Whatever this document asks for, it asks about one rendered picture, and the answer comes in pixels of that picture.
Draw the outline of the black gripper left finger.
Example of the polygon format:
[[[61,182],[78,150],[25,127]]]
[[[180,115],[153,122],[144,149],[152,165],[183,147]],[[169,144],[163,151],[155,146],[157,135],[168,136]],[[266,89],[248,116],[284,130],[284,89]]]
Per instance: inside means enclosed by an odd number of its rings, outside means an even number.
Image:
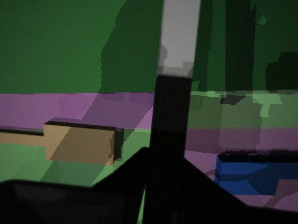
[[[149,147],[92,186],[0,182],[0,224],[137,224]]]

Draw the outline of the green flat mat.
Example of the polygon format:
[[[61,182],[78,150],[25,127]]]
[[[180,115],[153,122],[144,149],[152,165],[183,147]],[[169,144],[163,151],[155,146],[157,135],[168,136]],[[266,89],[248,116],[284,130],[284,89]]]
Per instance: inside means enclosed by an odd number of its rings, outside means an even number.
[[[163,0],[0,0],[0,94],[155,92]],[[298,0],[200,0],[191,91],[298,90]]]

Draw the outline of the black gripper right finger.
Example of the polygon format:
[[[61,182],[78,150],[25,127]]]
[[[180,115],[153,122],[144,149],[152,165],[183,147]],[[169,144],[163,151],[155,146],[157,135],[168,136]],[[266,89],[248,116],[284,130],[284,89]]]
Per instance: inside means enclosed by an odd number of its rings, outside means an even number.
[[[184,158],[178,224],[298,224],[298,212],[248,206]]]

